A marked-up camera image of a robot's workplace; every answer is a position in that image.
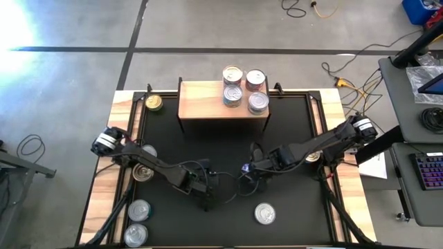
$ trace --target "wooden shelf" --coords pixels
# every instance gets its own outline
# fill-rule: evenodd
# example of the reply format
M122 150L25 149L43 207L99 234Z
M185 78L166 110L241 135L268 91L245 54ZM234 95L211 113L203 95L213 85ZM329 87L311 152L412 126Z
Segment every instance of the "wooden shelf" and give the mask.
M253 115L248 110L248 99L252 94L246 90L245 81L242 103L235 108L223 103L224 85L222 81L186 81L180 86L180 119L224 119L224 118L267 118L269 108L262 115Z

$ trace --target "stacked cans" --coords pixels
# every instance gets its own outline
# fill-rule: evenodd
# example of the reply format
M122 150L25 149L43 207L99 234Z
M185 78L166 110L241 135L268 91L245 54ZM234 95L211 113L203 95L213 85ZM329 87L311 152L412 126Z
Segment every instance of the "stacked cans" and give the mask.
M264 85L266 76L258 69L253 69L246 74L246 89L248 91L259 91Z
M262 92L251 94L248 99L248 110L254 115L261 115L266 111L269 104L269 98Z
M239 86L226 86L223 90L223 103L227 107L238 107L242 103L243 91Z
M238 66L227 66L223 69L224 86L240 86L242 78L243 71Z

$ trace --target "silver can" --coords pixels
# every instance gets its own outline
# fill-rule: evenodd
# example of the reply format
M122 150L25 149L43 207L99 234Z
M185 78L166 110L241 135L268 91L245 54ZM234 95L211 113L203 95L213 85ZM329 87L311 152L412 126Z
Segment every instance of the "silver can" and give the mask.
M265 81L264 73L258 69L253 69L246 74L246 89L252 92L259 91Z
M127 209L132 221L144 221L151 215L151 205L145 200L135 200Z
M223 69L223 83L225 86L240 86L242 78L243 71L238 66L227 66Z
M125 231L125 243L130 248L142 246L147 241L147 228L141 224L132 224Z
M143 145L141 148L147 153L157 157L157 150L155 150L155 148L152 145Z
M305 159L306 163L314 163L314 162L318 161L318 159L320 159L321 152L322 151L317 151L317 152L314 152L314 153L308 155L308 157L306 157L306 159Z
M132 177L134 177L134 180L138 182L149 181L154 177L154 170L142 164L137 164L132 169Z
M263 114L268 108L269 97L268 95L258 92L253 93L248 99L248 110L254 115Z
M269 225L275 221L275 210L269 203L259 204L255 208L254 215L255 219L263 225Z
M223 91L223 103L227 107L238 107L242 103L243 91L238 86L227 86Z

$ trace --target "wooden table frame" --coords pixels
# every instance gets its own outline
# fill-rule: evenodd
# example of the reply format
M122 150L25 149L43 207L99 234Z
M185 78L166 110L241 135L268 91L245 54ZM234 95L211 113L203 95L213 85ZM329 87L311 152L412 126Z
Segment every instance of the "wooden table frame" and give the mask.
M333 129L345 120L343 114L343 107L341 106L340 95L337 89L285 89L285 93L290 92L305 92L317 91L319 96L311 98L313 119L315 120L314 127L316 133L322 133L327 127ZM177 91L152 91L153 93L161 92L163 94L170 94L177 96ZM114 96L111 113L109 116L109 127L120 127L130 132L133 139L142 138L142 133L139 133L140 124L144 120L140 117L145 117L143 112L146 110L143 101L136 101L144 96L142 91L116 91ZM353 156L346 156L346 161L355 163ZM96 170L100 170L110 164L110 158L100 158ZM80 231L77 239L77 244L86 243L90 240L96 231L105 222L109 216L112 207L117 201L117 196L121 196L127 187L130 177L130 169L123 169L119 167L112 167L107 171L101 173L99 177L93 180L91 186L90 196L84 211L84 217L80 226ZM370 218L368 205L366 203L363 186L359 176L358 168L346 164L339 165L337 169L338 176L336 181L328 180L329 186L334 189L340 189L338 198L342 200L345 209L350 214L354 222L360 227L367 237L376 240L372 221ZM343 223L338 216L336 210L332 207L332 218L335 224L336 239L338 241L356 241L350 235L348 230L343 229ZM107 236L103 241L107 243L122 241L122 229L128 222L124 219L125 209L118 216L116 225L111 229L109 234L114 234L114 238Z

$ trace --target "keyboard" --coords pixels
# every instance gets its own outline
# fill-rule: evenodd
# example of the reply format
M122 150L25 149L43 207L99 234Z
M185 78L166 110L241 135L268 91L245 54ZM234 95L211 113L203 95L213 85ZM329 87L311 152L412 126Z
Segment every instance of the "keyboard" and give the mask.
M411 154L409 156L422 189L443 190L443 154Z

